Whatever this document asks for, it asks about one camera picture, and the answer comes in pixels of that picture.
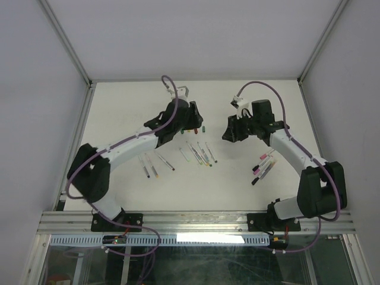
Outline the light green cap marker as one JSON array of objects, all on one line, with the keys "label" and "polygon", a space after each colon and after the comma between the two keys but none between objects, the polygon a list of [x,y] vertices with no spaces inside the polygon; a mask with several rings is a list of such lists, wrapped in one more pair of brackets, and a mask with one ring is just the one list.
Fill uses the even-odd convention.
[{"label": "light green cap marker", "polygon": [[187,162],[190,162],[190,159],[188,158],[188,156],[186,155],[185,151],[182,149],[182,148],[179,148],[179,151],[181,152],[181,154],[183,155],[183,157],[185,158],[185,160]]}]

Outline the blue cap marker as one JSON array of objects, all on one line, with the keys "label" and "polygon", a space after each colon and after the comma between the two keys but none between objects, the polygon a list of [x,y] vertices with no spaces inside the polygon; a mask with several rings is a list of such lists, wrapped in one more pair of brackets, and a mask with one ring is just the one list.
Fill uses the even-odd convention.
[{"label": "blue cap marker", "polygon": [[145,165],[145,163],[144,163],[144,160],[142,159],[142,157],[140,156],[140,154],[138,155],[138,159],[139,159],[139,161],[140,161],[140,163],[141,163],[142,169],[143,169],[143,171],[145,172],[146,177],[147,177],[147,178],[150,178],[150,174],[149,174],[149,172],[148,172],[148,170],[147,170],[147,168],[146,168],[146,165]]}]

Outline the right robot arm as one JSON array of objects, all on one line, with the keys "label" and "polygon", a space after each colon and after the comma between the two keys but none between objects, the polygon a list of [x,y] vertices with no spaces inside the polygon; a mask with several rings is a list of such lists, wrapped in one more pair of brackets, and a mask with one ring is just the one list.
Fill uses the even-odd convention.
[{"label": "right robot arm", "polygon": [[311,219],[347,207],[344,169],[339,162],[307,154],[295,143],[289,127],[275,119],[269,100],[248,103],[235,97],[231,104],[237,112],[228,117],[222,139],[235,143],[254,135],[280,153],[300,176],[295,197],[268,205],[264,224],[269,229],[278,230],[295,218]]}]

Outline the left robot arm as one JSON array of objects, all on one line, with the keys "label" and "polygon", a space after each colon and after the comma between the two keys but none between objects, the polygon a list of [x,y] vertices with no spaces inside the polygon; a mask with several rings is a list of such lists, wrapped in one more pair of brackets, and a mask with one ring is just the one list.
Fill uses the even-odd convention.
[{"label": "left robot arm", "polygon": [[74,186],[86,200],[104,215],[103,222],[110,230],[124,225],[124,209],[118,205],[109,189],[110,174],[137,155],[155,150],[181,130],[200,128],[203,118],[195,101],[172,100],[166,110],[147,121],[137,134],[107,147],[82,145],[68,171],[68,185]]}]

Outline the pink cap marker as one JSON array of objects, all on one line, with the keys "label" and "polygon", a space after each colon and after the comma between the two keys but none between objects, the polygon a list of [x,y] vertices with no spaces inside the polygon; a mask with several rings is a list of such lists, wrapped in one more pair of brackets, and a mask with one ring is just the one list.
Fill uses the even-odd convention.
[{"label": "pink cap marker", "polygon": [[261,160],[266,159],[266,158],[267,158],[268,156],[270,156],[273,152],[274,152],[274,149],[272,149],[272,150],[266,152],[265,154],[263,154],[263,155],[260,157],[260,159],[261,159]]}]

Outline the magenta cap marker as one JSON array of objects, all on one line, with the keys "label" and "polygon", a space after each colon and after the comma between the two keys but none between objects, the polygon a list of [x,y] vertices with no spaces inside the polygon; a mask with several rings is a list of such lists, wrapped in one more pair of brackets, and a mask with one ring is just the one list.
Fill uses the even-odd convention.
[{"label": "magenta cap marker", "polygon": [[277,160],[273,156],[267,157],[267,159],[263,161],[256,170],[254,170],[254,175],[259,176],[268,166],[276,161]]}]

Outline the black cap marker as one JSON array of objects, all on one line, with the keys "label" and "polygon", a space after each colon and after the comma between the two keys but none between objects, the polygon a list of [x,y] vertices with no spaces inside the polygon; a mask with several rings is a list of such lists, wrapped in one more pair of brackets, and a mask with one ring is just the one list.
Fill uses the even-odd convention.
[{"label": "black cap marker", "polygon": [[273,166],[277,163],[276,160],[270,160],[267,164],[263,165],[261,168],[257,169],[257,173],[255,174],[255,178],[251,182],[252,185],[255,185],[258,181],[262,180],[264,176],[273,168]]}]

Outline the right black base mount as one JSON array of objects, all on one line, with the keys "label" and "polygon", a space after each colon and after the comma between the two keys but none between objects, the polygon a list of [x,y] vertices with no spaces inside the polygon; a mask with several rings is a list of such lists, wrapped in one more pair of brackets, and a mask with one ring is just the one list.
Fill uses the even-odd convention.
[{"label": "right black base mount", "polygon": [[265,213],[248,213],[246,215],[248,231],[263,232],[268,235],[274,235],[275,232],[300,232],[300,224],[295,223],[294,217],[285,220],[277,217],[274,206],[278,202],[280,202],[279,198],[271,202]]}]

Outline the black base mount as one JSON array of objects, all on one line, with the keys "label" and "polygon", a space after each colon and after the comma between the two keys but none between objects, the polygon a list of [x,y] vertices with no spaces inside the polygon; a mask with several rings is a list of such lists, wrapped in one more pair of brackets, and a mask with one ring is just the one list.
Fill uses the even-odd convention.
[{"label": "black base mount", "polygon": [[99,213],[93,214],[91,223],[92,232],[141,232],[143,225],[142,213],[127,213],[121,208],[121,212],[112,220],[106,220]]},{"label": "black base mount", "polygon": [[294,217],[285,220],[277,217],[274,206],[278,202],[280,202],[279,198],[271,202],[265,213],[248,213],[246,215],[248,231],[263,232],[268,235],[274,235],[275,232],[300,232],[300,224],[295,223]]}]

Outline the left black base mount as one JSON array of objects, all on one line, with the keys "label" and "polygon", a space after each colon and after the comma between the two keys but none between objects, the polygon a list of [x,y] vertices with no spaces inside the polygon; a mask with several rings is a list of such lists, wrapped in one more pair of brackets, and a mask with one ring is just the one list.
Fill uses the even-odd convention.
[{"label": "left black base mount", "polygon": [[142,213],[127,213],[121,208],[121,212],[112,220],[106,220],[99,213],[93,214],[91,223],[92,232],[141,232],[143,225]]}]

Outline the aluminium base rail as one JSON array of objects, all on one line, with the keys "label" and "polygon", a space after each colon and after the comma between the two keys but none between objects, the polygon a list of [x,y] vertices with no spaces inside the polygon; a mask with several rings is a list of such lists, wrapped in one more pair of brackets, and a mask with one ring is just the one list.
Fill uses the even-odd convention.
[{"label": "aluminium base rail", "polygon": [[[45,211],[37,228],[42,235],[85,234],[98,226],[100,219],[91,211]],[[142,220],[137,221],[145,227],[161,234],[177,232],[220,232],[249,233],[246,211],[143,211]],[[343,211],[337,221],[321,222],[322,235],[355,234],[356,227],[348,211]]]}]

